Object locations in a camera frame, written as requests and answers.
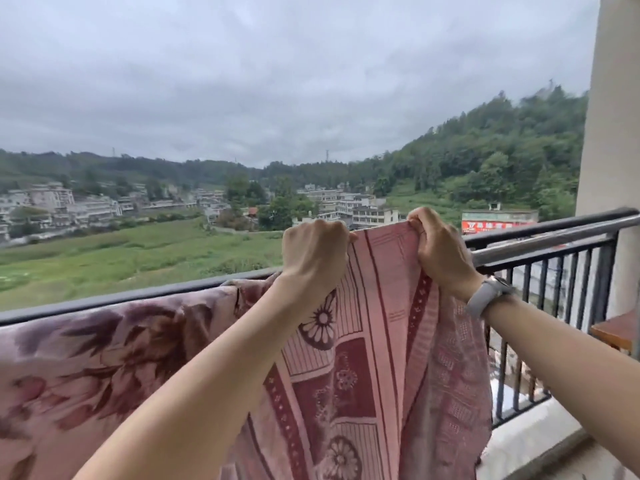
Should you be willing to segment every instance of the floral blanket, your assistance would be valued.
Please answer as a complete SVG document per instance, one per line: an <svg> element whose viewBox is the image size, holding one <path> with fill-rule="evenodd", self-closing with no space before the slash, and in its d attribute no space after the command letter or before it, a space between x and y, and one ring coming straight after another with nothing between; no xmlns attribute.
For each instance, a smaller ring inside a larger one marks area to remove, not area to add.
<svg viewBox="0 0 640 480"><path fill-rule="evenodd" d="M0 328L0 480L73 478L275 278ZM421 274L399 223L361 232L211 478L470 480L490 431L482 325Z"/></svg>

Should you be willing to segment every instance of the red sign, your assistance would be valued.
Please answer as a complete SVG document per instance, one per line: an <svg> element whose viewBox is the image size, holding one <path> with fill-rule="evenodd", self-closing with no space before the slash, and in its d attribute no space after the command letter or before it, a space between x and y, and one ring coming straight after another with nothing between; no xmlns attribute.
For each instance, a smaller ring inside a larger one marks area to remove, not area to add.
<svg viewBox="0 0 640 480"><path fill-rule="evenodd" d="M475 234L496 229L510 229L515 226L526 226L530 224L535 224L535 222L462 221L462 234Z"/></svg>

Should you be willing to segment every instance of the smartwatch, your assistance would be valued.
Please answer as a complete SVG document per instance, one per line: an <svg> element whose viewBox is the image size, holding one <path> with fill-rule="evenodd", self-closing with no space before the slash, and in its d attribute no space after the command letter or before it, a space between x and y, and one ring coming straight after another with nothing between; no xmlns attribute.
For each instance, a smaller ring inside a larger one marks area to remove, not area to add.
<svg viewBox="0 0 640 480"><path fill-rule="evenodd" d="M497 276L489 276L484 279L480 288L474 293L467 303L467 313L480 320L484 310L496 298L514 294L515 288Z"/></svg>

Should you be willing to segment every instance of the cloud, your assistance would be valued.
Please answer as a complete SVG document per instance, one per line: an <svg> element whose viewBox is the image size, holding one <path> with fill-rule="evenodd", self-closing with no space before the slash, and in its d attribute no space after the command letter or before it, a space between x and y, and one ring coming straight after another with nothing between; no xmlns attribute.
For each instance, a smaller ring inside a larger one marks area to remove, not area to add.
<svg viewBox="0 0 640 480"><path fill-rule="evenodd" d="M0 147L361 159L588 88L598 0L0 0Z"/></svg>

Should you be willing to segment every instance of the forested hill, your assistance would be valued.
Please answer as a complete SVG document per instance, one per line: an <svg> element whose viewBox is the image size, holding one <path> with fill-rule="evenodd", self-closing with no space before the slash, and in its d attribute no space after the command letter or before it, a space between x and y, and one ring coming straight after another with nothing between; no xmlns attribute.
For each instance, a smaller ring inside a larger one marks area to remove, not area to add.
<svg viewBox="0 0 640 480"><path fill-rule="evenodd" d="M359 162L319 162L297 166L272 162L264 169L226 161L184 163L142 157L101 157L92 153L60 155L0 150L0 185L14 188L52 178L100 181L149 178L190 187L223 185L230 176L273 185L288 176L294 185L332 187L349 182L354 189L373 184L389 193L396 181L412 179L416 191L469 205L501 201L541 209L543 217L571 213L575 202L587 108L587 94L571 96L562 87L514 104L500 94L462 113L402 149Z"/></svg>

